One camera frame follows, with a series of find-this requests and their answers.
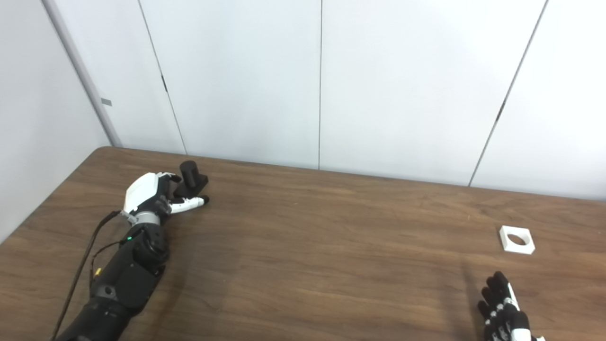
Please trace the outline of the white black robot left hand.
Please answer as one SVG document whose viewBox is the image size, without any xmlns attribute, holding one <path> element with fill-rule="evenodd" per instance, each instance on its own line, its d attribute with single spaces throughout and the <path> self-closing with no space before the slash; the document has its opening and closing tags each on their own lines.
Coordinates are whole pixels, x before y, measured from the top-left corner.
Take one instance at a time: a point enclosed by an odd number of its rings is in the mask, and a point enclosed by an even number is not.
<svg viewBox="0 0 606 341">
<path fill-rule="evenodd" d="M 145 173 L 128 188 L 121 215 L 132 226 L 144 223 L 161 226 L 175 214 L 191 211 L 210 202 L 208 196 L 178 196 L 176 192 L 171 192 L 173 183 L 177 188 L 185 185 L 182 177 L 175 173 Z"/>
</svg>

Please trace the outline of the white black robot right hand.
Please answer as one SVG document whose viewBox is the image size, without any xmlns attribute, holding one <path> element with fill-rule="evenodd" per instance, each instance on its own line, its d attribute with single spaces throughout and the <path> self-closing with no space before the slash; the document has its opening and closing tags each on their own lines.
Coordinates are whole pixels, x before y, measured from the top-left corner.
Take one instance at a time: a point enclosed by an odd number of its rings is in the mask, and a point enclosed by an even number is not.
<svg viewBox="0 0 606 341">
<path fill-rule="evenodd" d="M 532 334 L 528 315 L 519 307 L 508 278 L 500 270 L 488 277 L 477 309 L 483 319 L 483 341 L 544 341 Z"/>
</svg>

